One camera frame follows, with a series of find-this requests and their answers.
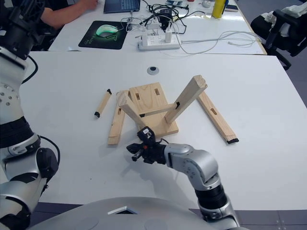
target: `person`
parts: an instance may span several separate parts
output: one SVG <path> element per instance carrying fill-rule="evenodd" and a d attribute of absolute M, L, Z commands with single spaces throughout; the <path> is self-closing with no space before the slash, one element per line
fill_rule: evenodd
<path fill-rule="evenodd" d="M 45 10 L 41 20 L 57 30 L 63 25 L 74 21 L 87 10 L 94 10 L 97 7 L 97 3 L 98 0 L 79 0 L 74 5 L 57 9 L 55 8 L 56 6 L 52 7 L 49 1 L 45 1 Z"/>
<path fill-rule="evenodd" d="M 23 0 L 12 0 L 13 6 L 20 6 Z M 45 0 L 45 9 L 41 21 L 57 30 L 54 36 L 46 36 L 42 44 L 34 46 L 32 51 L 46 51 L 60 32 L 60 29 L 80 17 L 87 10 L 94 10 L 98 0 L 79 0 L 68 6 L 66 0 Z"/>

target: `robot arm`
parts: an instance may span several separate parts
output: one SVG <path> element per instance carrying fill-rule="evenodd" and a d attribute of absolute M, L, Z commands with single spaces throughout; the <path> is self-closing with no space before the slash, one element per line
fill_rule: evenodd
<path fill-rule="evenodd" d="M 185 144 L 162 145 L 155 141 L 154 132 L 149 127 L 138 132 L 138 137 L 143 141 L 142 144 L 127 146 L 128 151 L 134 154 L 134 161 L 142 156 L 145 163 L 166 164 L 184 173 L 195 189 L 201 213 L 207 222 L 213 225 L 223 222 L 225 229 L 239 227 L 221 184 L 217 162 L 209 152 Z"/>
<path fill-rule="evenodd" d="M 0 185 L 0 229 L 25 229 L 47 183 L 58 170 L 52 150 L 40 147 L 21 108 L 19 88 L 26 58 L 45 34 L 43 0 L 7 9 L 0 0 L 0 164 L 9 180 Z"/>

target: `white desk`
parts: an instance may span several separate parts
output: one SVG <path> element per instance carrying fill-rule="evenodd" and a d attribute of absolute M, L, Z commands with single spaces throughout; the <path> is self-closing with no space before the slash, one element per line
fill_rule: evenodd
<path fill-rule="evenodd" d="M 107 146 L 115 96 L 98 120 L 94 110 L 107 88 L 115 93 L 157 81 L 172 103 L 192 76 L 202 74 L 207 94 L 240 141 L 226 145 L 197 102 L 177 119 L 179 133 L 166 139 L 214 155 L 235 209 L 306 209 L 307 109 L 276 57 L 203 55 L 165 63 L 155 58 L 159 54 L 145 53 L 137 65 L 136 55 L 125 59 L 114 52 L 32 52 L 31 56 L 39 70 L 21 87 L 24 114 L 33 131 L 61 149 L 59 171 L 40 201 L 85 204 L 118 196 L 151 196 L 196 208 L 185 175 L 164 165 L 131 160 L 125 147 L 138 140 L 129 117 L 119 146 Z M 33 64 L 28 62 L 30 72 Z M 147 74 L 152 65 L 160 69 L 158 75 Z"/>
<path fill-rule="evenodd" d="M 189 4 L 190 13 L 196 10 L 212 12 L 212 7 L 207 9 L 202 7 L 199 3 L 202 0 L 195 0 L 194 2 L 187 2 L 184 0 L 184 4 Z M 149 4 L 160 3 L 164 4 L 165 0 L 149 0 Z M 95 51 L 95 52 L 105 52 L 105 49 L 95 49 L 95 48 L 83 48 L 78 47 L 78 44 L 82 40 L 83 36 L 87 32 L 88 28 L 92 24 L 93 21 L 116 21 L 119 22 L 122 18 L 130 17 L 130 13 L 111 13 L 111 14 L 103 14 L 104 10 L 104 1 L 99 2 L 98 7 L 95 11 L 87 12 L 82 15 L 80 18 L 75 21 L 67 24 L 61 30 L 60 34 L 53 42 L 50 47 L 50 51 L 67 51 L 67 50 L 80 50 L 80 51 Z M 180 15 L 185 15 L 186 10 L 179 10 Z M 134 17 L 149 17 L 151 14 L 146 10 L 146 4 L 141 1 L 141 8 L 139 12 L 134 12 Z M 183 22 L 187 25 L 187 31 L 184 35 L 180 35 L 181 40 L 203 40 L 203 39 L 211 39 L 218 38 L 221 33 L 225 31 L 245 31 L 251 32 L 249 25 L 242 17 L 240 12 L 224 12 L 224 15 L 221 19 L 211 18 L 210 14 L 204 16 L 202 13 L 196 13 L 196 15 L 192 15 L 183 19 Z M 178 21 L 180 31 L 184 29 L 181 26 L 181 22 Z M 138 38 L 136 36 L 141 35 L 141 30 L 136 30 L 129 32 L 126 36 L 123 48 L 118 50 L 113 50 L 114 52 L 124 53 L 140 53 L 137 48 Z M 246 35 L 237 34 L 232 36 L 232 38 L 248 38 Z M 220 41 L 218 45 L 209 51 L 208 53 L 216 53 L 216 54 L 265 54 L 263 52 L 262 45 L 259 43 L 254 43 L 250 47 L 237 47 L 232 46 L 227 43 L 227 40 Z M 235 41 L 239 44 L 246 44 L 248 42 L 244 41 Z M 191 45 L 184 45 L 184 48 L 188 52 L 200 52 L 203 50 L 207 50 L 214 45 L 215 42 L 206 42 L 206 43 L 198 43 Z M 168 54 L 183 54 L 184 52 L 181 49 L 178 50 L 168 50 L 163 51 Z"/>

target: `gray floor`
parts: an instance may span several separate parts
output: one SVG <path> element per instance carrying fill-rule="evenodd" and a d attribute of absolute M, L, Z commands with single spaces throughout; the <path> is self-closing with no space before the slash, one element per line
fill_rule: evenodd
<path fill-rule="evenodd" d="M 301 5 L 299 0 L 236 0 L 239 8 L 249 23 L 258 15 L 286 6 Z M 291 63 L 287 71 L 289 78 L 307 106 L 307 48 L 296 57 L 291 57 L 287 52 L 280 51 Z"/>
<path fill-rule="evenodd" d="M 251 22 L 263 12 L 301 4 L 299 0 L 239 0 L 238 5 Z M 296 57 L 286 52 L 292 67 L 287 71 L 292 83 L 307 106 L 307 49 Z M 31 226 L 79 205 L 39 203 L 31 218 Z M 307 230 L 307 210 L 236 211 L 243 227 L 250 230 Z"/>

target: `yellow bottle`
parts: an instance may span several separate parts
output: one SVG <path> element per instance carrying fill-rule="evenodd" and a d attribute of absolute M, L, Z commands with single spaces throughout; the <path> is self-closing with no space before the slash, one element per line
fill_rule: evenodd
<path fill-rule="evenodd" d="M 222 17 L 223 9 L 225 7 L 226 0 L 215 0 L 212 16 L 214 18 Z"/>

